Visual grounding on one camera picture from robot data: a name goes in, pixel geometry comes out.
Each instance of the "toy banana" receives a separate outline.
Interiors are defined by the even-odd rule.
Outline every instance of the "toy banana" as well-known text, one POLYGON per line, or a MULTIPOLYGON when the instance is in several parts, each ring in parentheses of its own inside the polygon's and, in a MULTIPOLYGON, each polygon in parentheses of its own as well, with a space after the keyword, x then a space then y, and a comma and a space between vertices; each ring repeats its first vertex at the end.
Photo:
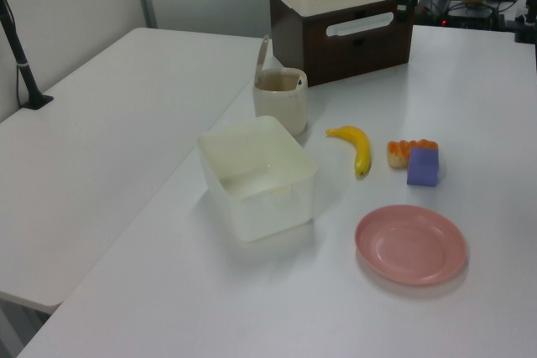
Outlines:
POLYGON ((339 137, 354 144, 357 151, 354 160, 354 171, 358 176, 367 173, 371 166, 371 146, 366 133, 354 126, 343 126, 339 129, 326 130, 326 135, 339 137))

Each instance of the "gray floor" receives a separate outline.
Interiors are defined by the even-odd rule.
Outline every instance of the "gray floor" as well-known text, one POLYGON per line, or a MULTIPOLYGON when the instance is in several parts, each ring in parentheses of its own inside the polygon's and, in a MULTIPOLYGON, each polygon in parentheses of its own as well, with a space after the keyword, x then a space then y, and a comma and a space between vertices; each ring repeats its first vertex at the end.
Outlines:
POLYGON ((15 358, 49 315, 0 299, 0 358, 15 358))

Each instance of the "brown drawer box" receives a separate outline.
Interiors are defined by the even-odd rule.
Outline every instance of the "brown drawer box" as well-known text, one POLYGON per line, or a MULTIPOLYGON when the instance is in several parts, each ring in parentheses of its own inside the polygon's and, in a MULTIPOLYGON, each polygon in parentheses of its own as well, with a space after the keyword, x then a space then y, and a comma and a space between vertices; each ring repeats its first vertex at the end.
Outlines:
POLYGON ((303 70, 317 86, 409 61, 414 11, 407 21, 345 36, 326 35, 331 25, 382 13, 395 14, 387 0, 336 12, 302 17, 281 0, 270 0, 274 56, 285 67, 303 70))

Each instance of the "white table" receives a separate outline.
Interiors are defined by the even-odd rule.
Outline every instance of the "white table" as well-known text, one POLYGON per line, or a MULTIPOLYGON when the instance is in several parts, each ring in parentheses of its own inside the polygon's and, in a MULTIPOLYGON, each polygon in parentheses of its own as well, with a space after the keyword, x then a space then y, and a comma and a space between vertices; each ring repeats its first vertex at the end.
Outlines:
POLYGON ((0 298, 52 313, 248 83, 258 48, 136 29, 0 124, 0 298))
MULTIPOLYGON (((20 357, 537 356, 534 46, 512 34, 415 27, 407 65, 309 97, 298 140, 319 166, 312 222, 236 241, 194 150, 20 357), (362 180, 352 146, 325 135, 344 124, 372 142, 362 180), (386 162, 389 140, 422 137, 441 147, 436 188, 407 186, 386 162), (461 229, 469 258, 453 279, 398 285, 357 256, 358 221, 400 203, 461 229)), ((213 127, 251 118, 246 86, 213 127)))

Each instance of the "drawer handle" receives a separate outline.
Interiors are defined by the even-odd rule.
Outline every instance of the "drawer handle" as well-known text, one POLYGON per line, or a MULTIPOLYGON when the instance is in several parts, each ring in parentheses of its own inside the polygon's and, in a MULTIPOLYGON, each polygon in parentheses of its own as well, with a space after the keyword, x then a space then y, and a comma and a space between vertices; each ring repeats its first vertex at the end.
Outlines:
POLYGON ((394 14, 392 12, 359 18, 357 20, 346 21, 345 23, 328 26, 326 28, 326 35, 329 37, 342 37, 344 35, 361 33, 371 29, 380 29, 381 27, 388 26, 393 20, 394 14))

